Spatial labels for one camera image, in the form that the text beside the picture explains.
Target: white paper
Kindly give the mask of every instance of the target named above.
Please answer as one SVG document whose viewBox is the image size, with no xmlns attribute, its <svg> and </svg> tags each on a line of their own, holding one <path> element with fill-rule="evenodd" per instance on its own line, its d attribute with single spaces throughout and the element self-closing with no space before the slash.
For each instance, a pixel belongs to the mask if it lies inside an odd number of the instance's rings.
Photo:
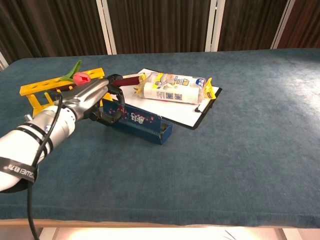
<svg viewBox="0 0 320 240">
<path fill-rule="evenodd" d="M 151 70 L 144 68 L 139 73 L 149 74 L 151 72 Z M 136 91 L 134 90 L 134 86 L 122 86 L 120 88 L 122 89 L 126 104 L 130 104 L 134 107 L 146 110 L 190 127 L 193 127 L 196 124 L 202 114 L 201 112 L 204 111 L 210 102 L 210 99 L 207 98 L 205 98 L 200 105 L 153 100 L 137 96 L 135 94 Z M 219 87 L 214 86 L 214 93 L 216 93 L 218 89 Z"/>
</svg>

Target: clipboard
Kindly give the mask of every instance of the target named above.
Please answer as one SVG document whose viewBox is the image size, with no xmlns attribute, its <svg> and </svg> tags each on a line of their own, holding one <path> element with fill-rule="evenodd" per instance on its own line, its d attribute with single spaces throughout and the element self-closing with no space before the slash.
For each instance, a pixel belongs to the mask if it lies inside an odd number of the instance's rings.
<svg viewBox="0 0 320 240">
<path fill-rule="evenodd" d="M 155 70 L 144 68 L 139 73 L 146 73 L 147 75 Z M 185 128 L 195 130 L 208 111 L 212 108 L 214 102 L 217 100 L 222 89 L 220 87 L 213 87 L 216 99 L 205 99 L 200 105 L 172 102 L 172 101 L 160 101 L 155 99 L 147 99 L 138 97 L 135 94 L 134 86 L 121 86 L 125 103 L 131 106 L 143 109 L 162 116 L 164 120 L 170 121 Z"/>
</svg>

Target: brown curtain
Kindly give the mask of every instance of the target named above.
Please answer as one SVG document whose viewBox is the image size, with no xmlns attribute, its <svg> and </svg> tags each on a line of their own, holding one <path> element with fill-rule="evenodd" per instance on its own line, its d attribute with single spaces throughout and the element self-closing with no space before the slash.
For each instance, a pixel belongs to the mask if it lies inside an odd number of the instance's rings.
<svg viewBox="0 0 320 240">
<path fill-rule="evenodd" d="M 108 0 L 117 53 L 205 50 L 210 0 Z"/>
<path fill-rule="evenodd" d="M 269 49 L 287 0 L 225 0 L 218 51 Z"/>
<path fill-rule="evenodd" d="M 0 0 L 0 32 L 8 63 L 107 53 L 96 0 Z"/>
<path fill-rule="evenodd" d="M 320 0 L 295 0 L 278 48 L 320 48 Z"/>
</svg>

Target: blue tablecloth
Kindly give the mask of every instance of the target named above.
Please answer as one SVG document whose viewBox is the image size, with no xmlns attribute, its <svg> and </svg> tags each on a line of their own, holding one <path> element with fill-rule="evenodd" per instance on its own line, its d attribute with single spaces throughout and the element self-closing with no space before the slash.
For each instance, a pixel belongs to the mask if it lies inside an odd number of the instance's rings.
<svg viewBox="0 0 320 240">
<path fill-rule="evenodd" d="M 320 228 L 320 49 L 21 59 L 0 73 L 0 134 L 32 112 L 21 85 L 80 59 L 83 71 L 212 76 L 223 91 L 163 146 L 77 123 L 40 164 L 35 219 Z M 0 194 L 0 219 L 26 218 L 26 194 Z"/>
</svg>

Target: red tulip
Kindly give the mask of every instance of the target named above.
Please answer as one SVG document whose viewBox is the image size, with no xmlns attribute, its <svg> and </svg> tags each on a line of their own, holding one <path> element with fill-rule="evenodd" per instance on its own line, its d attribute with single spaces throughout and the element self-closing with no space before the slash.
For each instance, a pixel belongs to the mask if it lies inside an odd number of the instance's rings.
<svg viewBox="0 0 320 240">
<path fill-rule="evenodd" d="M 76 72 L 73 75 L 72 79 L 77 86 L 89 83 L 91 81 L 91 78 L 89 77 L 89 75 L 81 71 Z"/>
</svg>

